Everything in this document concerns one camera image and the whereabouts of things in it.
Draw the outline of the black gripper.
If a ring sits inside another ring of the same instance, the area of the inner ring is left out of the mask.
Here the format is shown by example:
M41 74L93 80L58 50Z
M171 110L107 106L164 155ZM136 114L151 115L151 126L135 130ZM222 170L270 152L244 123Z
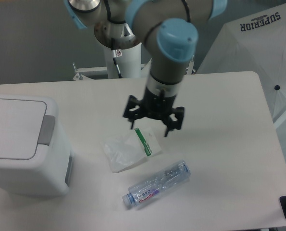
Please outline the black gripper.
M138 100L133 95L129 96L123 117L131 123L130 129L133 129L135 120L143 117L162 119L162 122L167 126L164 135L167 137L170 131L181 130L182 128L184 107L173 108L176 96L166 97L164 90L155 95L148 88L145 88L143 100Z

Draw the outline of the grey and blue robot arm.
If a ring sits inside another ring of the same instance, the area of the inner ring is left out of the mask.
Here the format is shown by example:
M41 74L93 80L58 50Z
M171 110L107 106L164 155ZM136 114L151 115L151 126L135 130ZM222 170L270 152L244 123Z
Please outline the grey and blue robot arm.
M179 130L183 107L173 107L198 42L195 27L222 14L225 0L66 0L78 27L109 22L126 26L152 57L144 96L130 96L123 116L131 123L147 117Z

